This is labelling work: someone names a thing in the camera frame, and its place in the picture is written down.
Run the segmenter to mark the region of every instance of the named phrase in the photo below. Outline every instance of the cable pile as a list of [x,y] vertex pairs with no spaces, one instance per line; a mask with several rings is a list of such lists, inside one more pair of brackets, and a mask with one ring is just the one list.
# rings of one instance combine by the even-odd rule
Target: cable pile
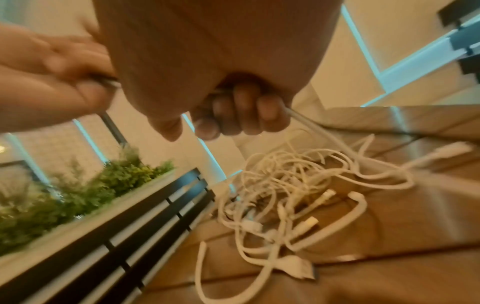
[[[298,279],[314,278],[310,261],[296,255],[279,257],[279,252],[282,246],[298,252],[322,241],[354,222],[365,212],[367,202],[364,196],[358,192],[350,192],[348,197],[357,203],[353,210],[320,231],[304,237],[316,226],[318,220],[311,216],[295,226],[294,223],[336,195],[336,192],[330,189],[333,178],[368,188],[409,189],[416,184],[416,174],[411,171],[412,168],[472,150],[470,145],[457,142],[398,166],[365,156],[375,140],[373,134],[347,146],[327,131],[322,132],[318,133],[333,141],[342,152],[328,148],[297,151],[287,140],[291,151],[252,155],[246,161],[244,170],[235,176],[233,183],[240,185],[236,194],[227,194],[218,200],[218,220],[235,231],[239,254],[245,261],[262,266],[262,270],[242,293],[226,299],[207,298],[201,286],[202,263],[207,250],[206,243],[202,242],[195,268],[195,287],[205,304],[243,304],[249,301],[265,285],[274,269]],[[333,162],[336,166],[328,167],[327,162]],[[300,202],[307,196],[316,199],[299,210]],[[278,228],[264,231],[263,223],[267,217],[272,216],[279,221]],[[264,246],[245,247],[244,239],[249,233],[263,238]],[[255,255],[267,255],[267,258],[252,257]]]

